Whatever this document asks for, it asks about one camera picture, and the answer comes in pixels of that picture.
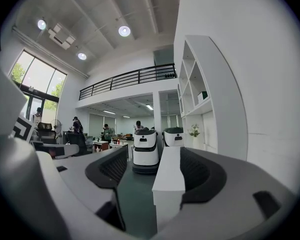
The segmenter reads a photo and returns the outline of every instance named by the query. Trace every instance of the wall shelf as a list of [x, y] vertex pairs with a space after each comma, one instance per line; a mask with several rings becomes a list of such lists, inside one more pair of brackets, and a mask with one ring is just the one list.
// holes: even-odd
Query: wall shelf
[[[198, 124], [200, 149], [246, 160], [248, 131], [241, 94], [228, 63], [210, 37], [185, 36], [179, 82], [185, 146], [193, 145], [187, 129]], [[207, 92], [207, 97], [200, 102], [202, 92]]]

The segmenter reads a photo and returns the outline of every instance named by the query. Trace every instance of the round ceiling light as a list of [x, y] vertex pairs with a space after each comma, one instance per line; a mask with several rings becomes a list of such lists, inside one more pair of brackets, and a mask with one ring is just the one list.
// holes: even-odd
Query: round ceiling light
[[46, 22], [42, 19], [38, 21], [38, 28], [44, 30], [46, 28]]
[[121, 27], [119, 27], [119, 34], [120, 34], [120, 36], [122, 36], [122, 37], [127, 37], [127, 36], [129, 36], [130, 35], [130, 28], [129, 27], [127, 27], [127, 26], [121, 26]]
[[80, 60], [83, 60], [83, 61], [87, 58], [87, 56], [84, 53], [82, 53], [82, 52], [80, 52], [78, 54], [78, 57], [79, 57]]

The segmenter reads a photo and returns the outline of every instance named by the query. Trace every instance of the green floor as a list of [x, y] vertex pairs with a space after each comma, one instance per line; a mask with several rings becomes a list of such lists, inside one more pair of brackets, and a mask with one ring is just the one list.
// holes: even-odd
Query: green floor
[[126, 233], [145, 240], [157, 233], [156, 207], [152, 194], [155, 178], [155, 174], [133, 172], [132, 161], [129, 161], [117, 189]]

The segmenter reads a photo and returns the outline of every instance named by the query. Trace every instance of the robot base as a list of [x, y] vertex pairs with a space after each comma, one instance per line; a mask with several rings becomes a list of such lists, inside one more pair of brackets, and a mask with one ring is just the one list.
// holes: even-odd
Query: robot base
[[132, 165], [132, 171], [138, 174], [156, 174], [159, 168], [159, 163], [154, 165]]

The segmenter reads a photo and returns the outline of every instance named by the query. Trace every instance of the potted plant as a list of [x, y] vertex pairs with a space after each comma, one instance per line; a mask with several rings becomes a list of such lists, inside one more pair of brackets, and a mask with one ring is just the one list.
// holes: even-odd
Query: potted plant
[[188, 129], [188, 133], [190, 136], [193, 137], [193, 148], [199, 150], [200, 149], [200, 142], [198, 139], [199, 132], [199, 126], [197, 124], [191, 125], [191, 128]]

